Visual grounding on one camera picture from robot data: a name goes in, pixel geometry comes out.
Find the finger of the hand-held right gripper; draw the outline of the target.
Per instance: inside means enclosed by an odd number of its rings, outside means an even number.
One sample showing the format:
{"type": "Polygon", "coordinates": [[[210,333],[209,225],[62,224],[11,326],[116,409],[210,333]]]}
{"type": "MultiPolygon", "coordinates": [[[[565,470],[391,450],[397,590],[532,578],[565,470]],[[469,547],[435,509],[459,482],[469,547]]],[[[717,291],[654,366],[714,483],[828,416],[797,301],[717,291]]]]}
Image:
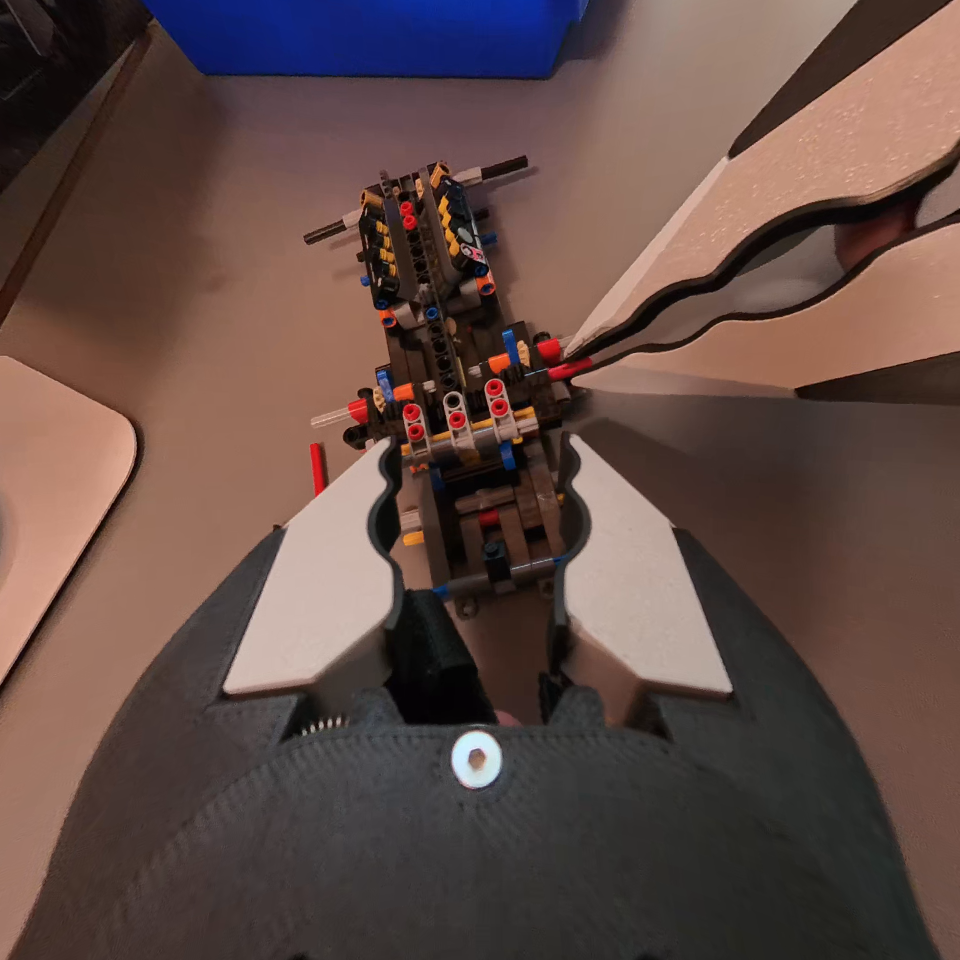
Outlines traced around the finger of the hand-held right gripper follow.
{"type": "Polygon", "coordinates": [[[664,353],[573,379],[632,396],[958,406],[959,226],[942,220],[883,247],[811,306],[727,319],[664,353]]]}
{"type": "Polygon", "coordinates": [[[792,234],[879,212],[958,161],[958,2],[857,2],[569,341],[579,361],[726,286],[792,234]]]}

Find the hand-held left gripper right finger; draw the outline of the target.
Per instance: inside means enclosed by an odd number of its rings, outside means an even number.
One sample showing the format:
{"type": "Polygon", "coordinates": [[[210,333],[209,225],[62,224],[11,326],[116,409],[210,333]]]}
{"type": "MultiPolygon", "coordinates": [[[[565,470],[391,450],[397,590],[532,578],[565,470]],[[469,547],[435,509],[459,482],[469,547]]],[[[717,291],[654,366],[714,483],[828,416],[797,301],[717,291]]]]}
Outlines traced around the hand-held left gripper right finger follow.
{"type": "Polygon", "coordinates": [[[726,702],[734,686],[675,525],[588,443],[561,438],[561,530],[551,665],[593,689],[607,724],[645,696],[726,702]]]}

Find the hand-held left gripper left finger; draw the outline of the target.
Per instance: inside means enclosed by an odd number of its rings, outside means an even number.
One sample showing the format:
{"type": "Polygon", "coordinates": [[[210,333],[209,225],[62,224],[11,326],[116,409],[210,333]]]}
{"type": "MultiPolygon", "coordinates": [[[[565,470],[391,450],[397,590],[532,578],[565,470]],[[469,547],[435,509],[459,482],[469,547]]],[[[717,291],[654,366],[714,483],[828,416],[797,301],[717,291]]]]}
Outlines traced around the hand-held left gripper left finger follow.
{"type": "Polygon", "coordinates": [[[288,523],[223,693],[352,698],[391,673],[404,585],[391,557],[402,452],[383,438],[288,523]]]}

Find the lego technic car chassis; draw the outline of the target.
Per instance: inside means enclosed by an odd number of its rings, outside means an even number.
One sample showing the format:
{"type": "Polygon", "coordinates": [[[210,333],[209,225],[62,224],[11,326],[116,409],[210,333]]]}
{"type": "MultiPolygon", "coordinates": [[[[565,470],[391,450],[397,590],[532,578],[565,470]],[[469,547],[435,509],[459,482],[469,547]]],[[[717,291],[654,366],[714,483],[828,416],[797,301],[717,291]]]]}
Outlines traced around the lego technic car chassis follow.
{"type": "Polygon", "coordinates": [[[425,550],[434,592],[462,619],[483,597],[552,598],[566,553],[547,436],[588,364],[566,364],[564,341],[504,313],[490,258],[498,236],[471,196],[528,165],[522,154],[457,173],[444,161],[383,170],[355,210],[303,236],[312,246],[357,234],[388,351],[372,386],[311,425],[344,423],[354,450],[399,444],[415,497],[400,512],[402,543],[425,550]]]}

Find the person's right hand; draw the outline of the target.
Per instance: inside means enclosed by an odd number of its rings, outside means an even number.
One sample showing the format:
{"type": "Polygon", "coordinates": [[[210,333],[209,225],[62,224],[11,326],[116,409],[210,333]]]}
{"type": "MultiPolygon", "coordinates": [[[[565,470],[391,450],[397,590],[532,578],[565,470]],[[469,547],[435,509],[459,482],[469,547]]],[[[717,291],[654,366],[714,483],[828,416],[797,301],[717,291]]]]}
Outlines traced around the person's right hand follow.
{"type": "Polygon", "coordinates": [[[854,270],[876,250],[912,232],[919,205],[918,199],[906,199],[870,220],[837,224],[834,252],[842,270],[854,270]]]}

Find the blue plastic bin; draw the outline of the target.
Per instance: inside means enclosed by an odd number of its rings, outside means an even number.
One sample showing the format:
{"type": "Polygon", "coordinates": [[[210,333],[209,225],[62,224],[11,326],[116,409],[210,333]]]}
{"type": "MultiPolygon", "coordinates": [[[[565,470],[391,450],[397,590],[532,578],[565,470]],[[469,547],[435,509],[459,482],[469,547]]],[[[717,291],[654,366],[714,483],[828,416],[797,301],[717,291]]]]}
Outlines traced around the blue plastic bin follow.
{"type": "Polygon", "coordinates": [[[592,57],[629,2],[146,1],[209,76],[521,79],[592,57]]]}

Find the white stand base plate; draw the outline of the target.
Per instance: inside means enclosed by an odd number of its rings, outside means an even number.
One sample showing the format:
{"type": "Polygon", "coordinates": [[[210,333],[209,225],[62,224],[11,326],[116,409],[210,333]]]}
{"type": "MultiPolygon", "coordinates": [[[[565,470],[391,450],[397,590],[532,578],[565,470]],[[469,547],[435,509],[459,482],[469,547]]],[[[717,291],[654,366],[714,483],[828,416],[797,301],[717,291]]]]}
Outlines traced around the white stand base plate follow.
{"type": "Polygon", "coordinates": [[[135,427],[113,409],[1,358],[1,679],[121,495],[135,427]]]}

